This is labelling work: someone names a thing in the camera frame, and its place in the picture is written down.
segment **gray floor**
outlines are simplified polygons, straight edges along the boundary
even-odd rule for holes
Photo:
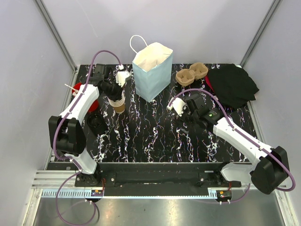
[[[242,191],[234,191],[234,199]],[[64,212],[80,199],[60,199]],[[274,194],[264,195],[251,190],[244,200],[231,205],[203,204],[196,200],[116,200],[97,202],[100,217],[97,226],[284,226]],[[63,217],[74,223],[85,223],[93,214],[92,206],[81,203]],[[54,198],[42,198],[35,226],[64,226],[57,217]]]

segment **paper bag handle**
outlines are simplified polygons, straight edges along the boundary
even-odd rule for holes
[[[135,36],[140,37],[140,38],[142,38],[142,37],[141,37],[140,35],[134,34],[134,35],[131,37],[131,39],[130,39],[130,47],[131,47],[132,50],[137,54],[136,50],[134,50],[134,48],[132,47],[132,39],[133,39],[133,37],[135,37]]]

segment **gray wall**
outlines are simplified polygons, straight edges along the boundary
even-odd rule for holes
[[[266,142],[287,150],[297,187],[290,193],[301,221],[301,1],[283,1],[246,70],[260,91],[253,101]]]
[[[32,0],[1,1],[0,69],[0,224],[16,226],[72,75]]]
[[[43,0],[77,64],[101,49],[122,63],[135,53],[139,34],[174,50],[174,63],[239,64],[272,0]],[[136,50],[144,42],[135,38]],[[98,62],[116,63],[104,54]]]

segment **black cloth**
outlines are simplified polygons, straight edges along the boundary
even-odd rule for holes
[[[248,73],[234,64],[208,72],[210,84],[224,106],[238,109],[249,100],[255,100],[254,94],[259,91]]]

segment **brown paper cup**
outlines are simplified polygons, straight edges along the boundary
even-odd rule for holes
[[[125,109],[126,109],[126,105],[125,105],[126,99],[125,99],[124,93],[122,93],[121,100],[117,100],[117,101],[112,101],[110,99],[108,99],[108,100],[109,100],[110,105],[114,108],[116,113],[121,114],[125,111]]]

